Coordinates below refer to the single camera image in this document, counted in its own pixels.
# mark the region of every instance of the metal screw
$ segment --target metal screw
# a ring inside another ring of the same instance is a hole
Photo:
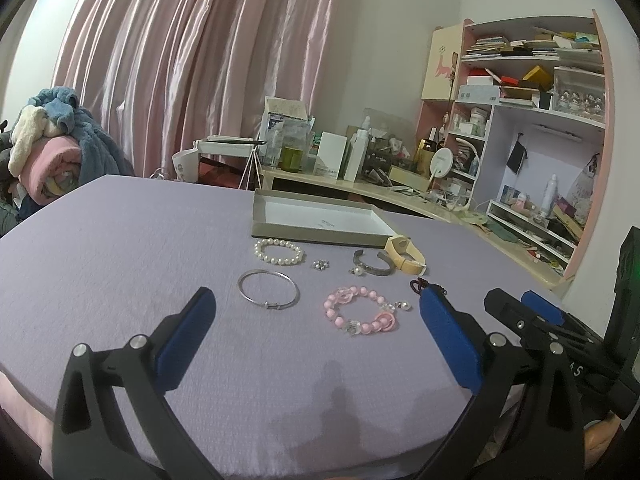
[[[76,357],[82,357],[86,353],[86,345],[84,343],[80,343],[79,345],[74,346],[74,355]]]
[[[129,345],[131,346],[131,348],[134,348],[136,350],[138,350],[139,348],[142,348],[144,345],[146,345],[146,336],[145,335],[135,335],[131,338],[131,341],[129,341]]]
[[[551,350],[551,353],[555,355],[560,355],[562,352],[564,352],[564,348],[558,341],[553,341],[549,345],[549,350]]]
[[[507,344],[507,338],[499,332],[494,332],[489,336],[489,343],[492,346],[505,346]]]

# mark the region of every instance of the white wall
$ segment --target white wall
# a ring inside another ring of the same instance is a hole
[[[460,0],[337,0],[314,129],[343,134],[367,107],[417,123],[431,34],[459,23],[459,8]]]
[[[604,333],[614,298],[620,244],[632,224],[640,226],[640,192],[633,171],[640,153],[638,39],[614,0],[462,0],[460,18],[484,22],[543,14],[590,16],[592,8],[602,21],[612,56],[614,147],[602,211],[564,305]]]
[[[28,0],[33,6],[13,57],[3,58],[6,91],[1,100],[0,121],[11,127],[29,97],[49,88],[66,26],[78,0]]]

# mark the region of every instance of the mattress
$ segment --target mattress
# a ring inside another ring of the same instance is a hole
[[[0,367],[44,415],[36,433],[50,433],[74,345],[118,348],[151,333],[207,286],[216,319],[166,399],[223,476],[396,478],[427,460],[470,394],[456,384],[418,310],[398,313],[393,332],[350,337],[322,307],[338,286],[353,284],[417,306],[411,277],[352,276],[355,248],[301,243],[306,260],[286,268],[300,301],[282,311],[259,308],[236,286],[245,271],[267,267],[254,255],[251,211],[246,191],[104,176],[0,239]],[[387,215],[424,254],[428,280],[487,332],[516,341],[484,312],[482,300],[494,287],[518,298],[534,290],[558,302],[463,226]],[[363,260],[375,264],[374,254],[366,250]],[[315,260],[329,260],[330,268],[311,269]],[[248,288],[282,302],[286,285],[257,276]],[[375,314],[366,300],[347,308],[353,319]],[[136,447],[158,463],[126,395],[116,396]]]

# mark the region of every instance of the blue gripper pad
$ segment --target blue gripper pad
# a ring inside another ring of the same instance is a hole
[[[215,317],[216,297],[201,287],[180,314],[162,320],[156,332],[168,328],[169,334],[155,359],[156,387],[160,391],[175,390],[180,385]]]
[[[520,303],[529,307],[536,314],[540,314],[546,319],[546,322],[553,325],[564,325],[564,316],[562,316],[562,310],[555,305],[549,303],[545,298],[537,295],[533,290],[528,290],[520,298]]]
[[[425,288],[420,295],[420,315],[458,384],[475,395],[482,386],[481,357],[454,316],[468,316],[470,325],[479,331],[476,335],[483,338],[486,334],[472,316],[456,312],[448,303],[432,287]]]

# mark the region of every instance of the black device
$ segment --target black device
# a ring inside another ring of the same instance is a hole
[[[178,387],[215,315],[215,297],[202,287],[151,336],[135,335],[114,350],[94,352],[84,343],[74,347],[56,407],[56,480],[222,480],[164,400],[165,392]],[[127,391],[163,469],[140,458],[114,387]]]
[[[622,245],[604,338],[531,291],[519,301],[496,288],[486,295],[484,308],[520,337],[520,346],[514,346],[504,334],[487,334],[471,315],[456,311],[441,286],[412,282],[420,294],[420,314],[447,364],[474,394],[416,480],[585,478],[585,421],[609,410],[624,418],[640,396],[632,372],[639,348],[639,236],[633,227]],[[149,337],[137,335],[123,348],[101,352],[75,346],[56,410],[56,480],[220,480],[163,398],[178,387],[214,317],[213,294],[201,288]],[[476,466],[516,384],[524,392],[501,452]],[[135,451],[113,397],[118,386],[126,389],[164,470]],[[636,417],[594,471],[615,470],[617,479],[625,478],[624,468],[639,460],[638,438]]]

